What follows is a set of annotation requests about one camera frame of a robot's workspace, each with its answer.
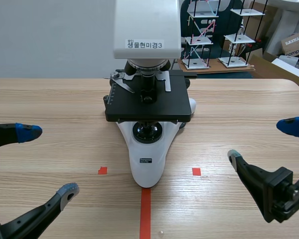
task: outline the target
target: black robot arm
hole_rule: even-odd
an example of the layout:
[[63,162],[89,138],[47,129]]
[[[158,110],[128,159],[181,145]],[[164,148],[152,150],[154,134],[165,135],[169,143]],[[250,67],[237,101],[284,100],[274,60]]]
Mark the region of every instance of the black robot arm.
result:
[[0,124],[0,147],[11,143],[24,143],[39,138],[42,129],[36,125],[21,123]]
[[4,225],[0,224],[0,239],[37,239],[79,193],[76,183],[61,187],[45,204]]
[[266,222],[282,223],[299,210],[299,180],[293,184],[292,171],[281,167],[267,172],[248,164],[235,150],[228,152],[228,158]]

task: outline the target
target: red tape marker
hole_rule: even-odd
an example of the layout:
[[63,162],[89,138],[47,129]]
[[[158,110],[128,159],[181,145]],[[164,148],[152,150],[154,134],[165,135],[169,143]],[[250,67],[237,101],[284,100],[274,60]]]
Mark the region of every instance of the red tape marker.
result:
[[108,168],[107,167],[101,167],[98,171],[98,174],[107,174]]
[[142,188],[140,239],[150,239],[150,188]]
[[201,176],[200,168],[193,168],[193,176]]

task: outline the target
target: metal rod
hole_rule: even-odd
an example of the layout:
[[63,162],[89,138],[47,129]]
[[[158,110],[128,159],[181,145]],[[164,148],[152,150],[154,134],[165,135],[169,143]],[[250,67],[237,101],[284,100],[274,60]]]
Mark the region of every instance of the metal rod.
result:
[[267,2],[268,2],[268,0],[266,0],[266,4],[265,4],[265,6],[264,6],[264,11],[263,11],[263,14],[265,13],[266,6],[267,6]]
[[212,45],[210,45],[210,49],[209,49],[209,55],[208,55],[208,60],[207,60],[207,67],[209,67],[209,59],[210,59],[211,48],[212,48]]
[[236,32],[236,36],[235,36],[235,42],[236,42],[236,39],[237,39],[237,35],[238,35],[238,32],[239,32],[239,29],[241,27],[241,17],[240,17],[240,21],[239,21],[239,24],[238,24],[238,29],[237,29],[237,32]]
[[195,25],[195,19],[193,18],[193,26],[191,28],[191,35],[190,35],[190,44],[192,44],[192,41],[193,41],[193,30],[194,30],[194,25]]
[[[234,1],[235,1],[235,0],[232,0],[232,1],[233,1],[233,3],[231,4],[231,8],[234,7]],[[232,13],[232,11],[230,11],[230,13],[229,13],[229,18],[228,18],[228,23],[227,23],[227,27],[226,27],[225,35],[226,35],[226,33],[228,32],[228,27],[229,27],[229,23],[230,23],[230,19],[231,19],[231,13]],[[221,58],[221,54],[223,53],[224,44],[225,44],[225,39],[226,39],[226,38],[224,37],[224,40],[223,40],[223,46],[222,46],[222,48],[221,48],[219,58]]]
[[251,9],[253,9],[253,7],[254,7],[254,4],[255,4],[255,0],[253,1],[253,4],[251,5]]
[[[266,0],[265,7],[264,7],[264,11],[265,11],[265,8],[266,8],[266,6],[267,6],[267,2],[268,2],[268,0]],[[255,35],[254,42],[256,42],[257,35],[258,35],[258,32],[259,32],[259,28],[260,28],[261,22],[262,22],[262,20],[263,20],[263,17],[264,17],[264,15],[261,15],[260,22],[259,22],[259,25],[258,25],[258,28],[257,28],[257,32],[256,32],[256,35]],[[252,51],[253,51],[253,44],[251,45],[250,52],[249,52],[249,55],[248,55],[247,60],[246,60],[246,65],[248,65],[248,60],[249,60],[249,57],[250,57],[250,55],[251,55],[250,53],[251,53]]]
[[243,8],[244,8],[244,3],[245,3],[245,0],[243,0],[243,5],[241,6],[241,9],[240,9],[240,14],[242,13],[243,11]]
[[201,50],[201,57],[200,57],[201,59],[203,59],[204,47],[205,47],[205,45],[203,45],[203,46],[202,46],[202,50]]
[[196,17],[196,6],[197,6],[197,0],[195,1],[194,17]]
[[[214,31],[215,31],[216,23],[217,23],[217,18],[215,19],[215,24],[214,24],[214,27],[213,27],[213,35],[212,35],[212,37],[211,37],[211,42],[213,42],[213,39],[214,39]],[[208,64],[209,64],[210,52],[211,52],[211,48],[212,48],[212,47],[213,47],[213,45],[211,45],[210,48],[209,48],[209,56],[208,56],[208,63],[207,63],[207,66],[208,66]]]
[[231,52],[230,52],[230,55],[229,55],[229,60],[228,60],[228,66],[229,66],[229,62],[230,62],[230,58],[231,58],[231,54],[233,54],[233,50],[234,50],[234,44],[232,45],[231,47]]
[[219,0],[219,2],[218,2],[218,8],[217,8],[217,11],[216,11],[216,16],[217,16],[217,14],[218,14],[218,11],[219,11],[219,6],[220,6],[220,0]]
[[190,58],[191,58],[191,48],[192,48],[192,46],[189,46],[188,68],[189,68],[189,63],[190,63]]
[[224,40],[223,40],[223,44],[222,44],[222,47],[221,47],[221,51],[220,51],[220,56],[219,58],[221,58],[221,54],[223,53],[223,49],[224,49],[224,44],[225,44],[225,37],[224,37]]
[[249,18],[250,18],[250,16],[248,16],[248,19],[247,19],[247,23],[246,23],[245,30],[244,30],[244,35],[246,33],[246,29],[247,29],[247,26],[248,26]]

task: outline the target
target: white shelf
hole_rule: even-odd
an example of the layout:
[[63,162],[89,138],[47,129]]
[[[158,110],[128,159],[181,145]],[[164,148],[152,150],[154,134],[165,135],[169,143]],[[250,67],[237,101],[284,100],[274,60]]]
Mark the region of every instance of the white shelf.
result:
[[199,70],[199,69],[208,69],[209,66],[207,66],[206,62],[202,61],[201,59],[182,59],[185,67],[187,70]]
[[193,18],[216,18],[217,15],[214,15],[211,11],[197,11],[195,16],[194,12],[188,12],[189,15],[191,15]]
[[191,37],[190,36],[185,37],[185,40],[191,46],[212,45],[213,44],[211,42],[211,40],[209,40],[209,38],[206,37],[206,36],[201,36],[201,37],[195,36],[195,37],[193,37],[192,44],[190,44],[190,41],[191,41]]
[[239,44],[239,43],[255,43],[254,40],[250,39],[246,35],[237,35],[236,41],[235,41],[236,34],[231,34],[231,35],[227,35],[227,36],[224,36],[224,37],[227,40],[230,40],[234,44]]
[[241,14],[240,14],[241,9],[230,9],[230,10],[232,12],[236,13],[237,15],[240,15],[240,16],[261,16],[261,15],[265,15],[262,12],[256,11],[254,9],[243,9],[241,11]]
[[232,56],[230,58],[230,62],[228,65],[229,57],[222,57],[219,58],[220,62],[223,63],[226,68],[234,68],[234,67],[247,67],[248,64],[246,62],[242,61],[240,57]]

